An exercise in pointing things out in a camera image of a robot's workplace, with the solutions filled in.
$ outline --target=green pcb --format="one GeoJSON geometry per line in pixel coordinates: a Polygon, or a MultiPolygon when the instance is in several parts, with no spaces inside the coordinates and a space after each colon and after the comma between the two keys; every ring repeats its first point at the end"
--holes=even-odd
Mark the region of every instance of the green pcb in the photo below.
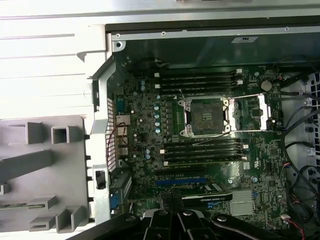
{"type": "MultiPolygon", "coordinates": [[[[167,69],[159,74],[160,78],[164,78],[194,73],[209,75],[232,72],[236,69],[239,67],[167,69]]],[[[267,66],[248,66],[241,69],[242,82],[235,87],[231,86],[232,91],[218,96],[210,93],[200,94],[201,99],[192,100],[190,113],[186,112],[179,102],[194,95],[184,94],[183,91],[176,95],[162,94],[161,87],[157,86],[159,78],[131,77],[119,87],[118,94],[114,95],[117,115],[130,115],[130,125],[127,127],[126,135],[130,149],[124,158],[132,167],[133,187],[128,201],[133,204],[135,214],[142,216],[144,211],[158,208],[161,191],[177,189],[184,196],[199,196],[202,193],[208,195],[210,193],[208,189],[213,189],[210,184],[218,183],[233,193],[232,200],[208,200],[204,204],[193,205],[190,209],[203,211],[208,218],[218,213],[226,213],[261,227],[285,227],[280,219],[280,215],[287,211],[287,206],[282,187],[283,180],[279,177],[284,156],[280,148],[282,129],[280,87],[273,82],[277,78],[277,73],[268,70],[267,66]],[[263,81],[272,84],[268,92],[261,89],[263,81]],[[265,110],[269,117],[267,123],[261,123],[265,112],[261,109],[258,94],[263,94],[267,105],[265,110]],[[208,151],[202,147],[205,146],[202,142],[210,143],[211,138],[206,135],[219,134],[225,130],[228,124],[225,122],[228,122],[228,119],[226,120],[226,112],[222,111],[220,100],[230,98],[235,98],[232,113],[235,124],[237,129],[243,131],[235,131],[216,139],[238,140],[239,143],[235,148],[236,150],[241,148],[240,160],[196,164],[195,166],[202,170],[189,172],[193,166],[182,160],[183,153],[173,153],[172,156],[179,158],[183,164],[166,165],[163,151],[167,145],[196,143],[192,145],[198,149],[196,153],[201,155],[203,151],[208,151]],[[191,125],[197,138],[181,135],[181,131],[188,124],[191,125]],[[263,125],[266,125],[267,130],[259,131],[263,125]],[[168,169],[172,170],[171,174],[159,175],[159,171],[168,169]],[[187,182],[189,179],[188,184],[179,184],[179,181],[187,182]],[[159,183],[163,181],[168,181],[168,184],[160,185],[159,183]]],[[[206,154],[214,159],[218,153],[219,150],[213,146],[212,152],[206,154]]]]}

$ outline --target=cpu socket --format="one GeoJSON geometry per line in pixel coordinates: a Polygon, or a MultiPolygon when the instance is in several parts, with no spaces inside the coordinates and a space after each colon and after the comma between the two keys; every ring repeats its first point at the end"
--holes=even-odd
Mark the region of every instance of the cpu socket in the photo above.
{"type": "Polygon", "coordinates": [[[188,97],[178,101],[184,108],[185,128],[180,132],[187,138],[208,138],[230,132],[229,100],[223,96],[188,97]]]}
{"type": "Polygon", "coordinates": [[[214,138],[228,133],[267,131],[267,121],[271,118],[270,106],[263,93],[237,96],[187,97],[178,101],[184,108],[184,129],[180,136],[186,138],[214,138]],[[239,99],[257,98],[260,115],[259,129],[243,129],[235,118],[235,105],[239,99]]]}

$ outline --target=green circuit board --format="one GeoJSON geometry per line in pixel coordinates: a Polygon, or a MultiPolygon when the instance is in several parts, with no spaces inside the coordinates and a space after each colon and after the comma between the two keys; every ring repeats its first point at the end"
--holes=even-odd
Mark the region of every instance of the green circuit board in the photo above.
{"type": "Polygon", "coordinates": [[[116,136],[117,152],[132,168],[133,187],[128,202],[135,214],[142,216],[148,209],[159,208],[159,193],[168,189],[176,189],[185,199],[223,192],[220,198],[192,201],[188,208],[202,211],[207,218],[226,213],[267,229],[286,227],[280,218],[287,205],[284,179],[279,176],[284,156],[280,148],[280,87],[273,82],[277,73],[267,66],[244,66],[240,82],[230,84],[229,91],[212,94],[197,84],[192,90],[192,85],[182,83],[180,86],[186,90],[170,92],[179,86],[180,76],[195,78],[235,73],[237,69],[165,69],[155,75],[132,76],[118,87],[113,96],[115,115],[118,122],[125,119],[127,127],[125,135],[116,136]],[[170,79],[165,85],[163,79],[167,76],[170,79]],[[272,84],[268,92],[261,88],[263,81],[272,84]],[[258,94],[263,94],[268,106],[268,121],[263,123],[267,129],[263,131],[258,94]],[[190,112],[180,104],[189,98],[194,98],[190,112]],[[237,129],[243,131],[228,134],[224,131],[228,114],[219,111],[219,102],[232,98],[232,116],[237,129]],[[196,138],[182,135],[186,125],[192,126],[196,138]],[[221,136],[208,137],[219,134],[221,129],[221,136]],[[232,200],[225,197],[230,194],[232,200]]]}

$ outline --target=motherboard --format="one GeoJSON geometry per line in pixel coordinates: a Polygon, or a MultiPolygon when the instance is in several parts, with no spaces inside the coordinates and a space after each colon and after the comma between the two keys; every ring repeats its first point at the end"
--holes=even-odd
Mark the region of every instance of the motherboard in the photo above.
{"type": "Polygon", "coordinates": [[[116,156],[129,168],[129,211],[160,208],[175,189],[186,209],[267,229],[287,212],[278,74],[268,66],[159,69],[113,93],[116,156]]]}

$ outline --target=blue pcie slot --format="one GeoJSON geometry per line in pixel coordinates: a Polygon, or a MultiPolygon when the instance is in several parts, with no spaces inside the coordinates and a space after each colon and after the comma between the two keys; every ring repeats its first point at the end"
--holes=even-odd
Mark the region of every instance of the blue pcie slot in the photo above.
{"type": "Polygon", "coordinates": [[[157,185],[172,185],[172,184],[189,184],[189,183],[205,183],[206,178],[189,178],[189,179],[178,179],[178,180],[162,180],[156,181],[157,185]]]}

